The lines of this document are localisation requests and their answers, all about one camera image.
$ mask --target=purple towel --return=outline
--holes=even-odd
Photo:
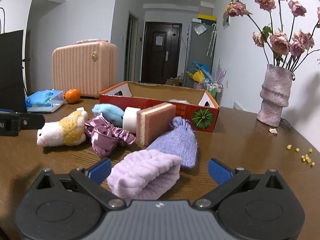
[[[118,144],[125,146],[136,140],[129,131],[115,127],[104,119],[102,113],[84,124],[84,132],[91,138],[92,148],[100,158],[108,157]]]
[[[198,144],[195,131],[192,130],[189,121],[180,116],[170,121],[172,131],[159,136],[151,143],[147,150],[158,150],[166,154],[181,157],[182,167],[193,168],[196,164]]]
[[[179,179],[181,158],[157,150],[129,153],[111,170],[107,182],[114,195],[126,201],[156,200]]]

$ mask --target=glasses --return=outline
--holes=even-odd
[[[288,128],[288,129],[291,128],[291,124],[284,118],[280,119],[280,125],[283,126],[283,127]]]

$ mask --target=door frame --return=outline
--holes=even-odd
[[[182,35],[182,23],[169,23],[169,22],[145,22],[144,26],[144,34],[143,34],[143,47],[142,47],[142,61],[141,61],[141,70],[140,70],[140,80],[142,80],[142,70],[143,65],[145,63],[145,49],[146,49],[146,37],[148,31],[148,23],[157,23],[157,24],[166,24],[166,25],[179,25],[179,36],[178,36],[178,57],[177,57],[177,65],[176,71],[178,76],[178,68],[179,68],[179,60],[180,60],[180,47],[181,47],[181,35]]]
[[[129,64],[128,64],[128,80],[130,79],[130,72],[133,72],[133,80],[135,80],[135,69],[136,69],[136,53],[137,53],[137,44],[138,44],[138,32],[139,32],[139,18],[133,14],[131,11],[128,13],[128,19],[127,19],[127,32],[129,27],[129,19],[132,19],[132,30],[131,30],[131,42],[130,42],[130,54],[129,54]],[[126,55],[126,49],[124,49],[124,68],[125,68],[125,55]]]

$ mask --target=orange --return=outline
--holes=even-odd
[[[80,91],[78,89],[70,89],[66,92],[65,99],[68,104],[74,104],[80,100]]]

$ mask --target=light blue plush toy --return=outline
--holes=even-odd
[[[92,109],[94,115],[102,113],[103,117],[113,123],[116,127],[122,128],[124,111],[112,104],[96,104]]]

